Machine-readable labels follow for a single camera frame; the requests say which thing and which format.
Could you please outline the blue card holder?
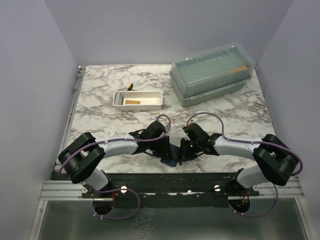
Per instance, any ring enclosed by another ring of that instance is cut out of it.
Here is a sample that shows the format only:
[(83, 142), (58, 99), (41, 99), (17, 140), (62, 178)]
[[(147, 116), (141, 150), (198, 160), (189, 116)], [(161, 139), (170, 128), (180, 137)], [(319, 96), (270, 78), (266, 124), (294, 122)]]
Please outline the blue card holder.
[(181, 148), (170, 144), (165, 156), (161, 157), (160, 162), (169, 167), (176, 167), (181, 160)]

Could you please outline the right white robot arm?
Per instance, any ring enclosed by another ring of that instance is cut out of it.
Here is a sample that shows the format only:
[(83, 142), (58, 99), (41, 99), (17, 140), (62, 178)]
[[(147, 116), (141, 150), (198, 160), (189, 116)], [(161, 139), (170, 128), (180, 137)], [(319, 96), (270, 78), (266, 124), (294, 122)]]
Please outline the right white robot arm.
[(236, 196), (263, 183), (285, 186), (290, 177), (303, 169), (301, 159), (273, 134), (261, 139), (233, 139), (222, 133), (209, 135), (196, 123), (187, 124), (183, 130), (187, 138), (180, 140), (179, 164), (200, 155), (234, 156), (256, 162), (255, 166), (239, 169), (232, 177), (230, 191)]

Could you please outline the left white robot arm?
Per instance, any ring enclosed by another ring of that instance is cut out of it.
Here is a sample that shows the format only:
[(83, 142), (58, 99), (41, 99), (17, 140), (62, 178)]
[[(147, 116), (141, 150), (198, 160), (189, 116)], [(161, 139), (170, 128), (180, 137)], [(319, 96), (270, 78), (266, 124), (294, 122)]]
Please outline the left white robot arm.
[(64, 170), (72, 183), (84, 183), (99, 197), (107, 197), (111, 185), (106, 173), (97, 168), (101, 160), (144, 153), (160, 158), (165, 164), (174, 164), (170, 137), (166, 132), (166, 127), (158, 120), (123, 138), (98, 140), (90, 132), (85, 132), (58, 155), (61, 164), (59, 172)]

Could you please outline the white rectangular tray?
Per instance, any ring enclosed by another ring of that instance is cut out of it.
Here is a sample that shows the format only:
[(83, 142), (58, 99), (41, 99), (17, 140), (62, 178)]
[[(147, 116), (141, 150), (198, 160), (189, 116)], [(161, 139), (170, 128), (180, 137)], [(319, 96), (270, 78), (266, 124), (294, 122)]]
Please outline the white rectangular tray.
[(112, 105), (118, 111), (160, 110), (163, 104), (163, 92), (152, 91), (116, 91)]

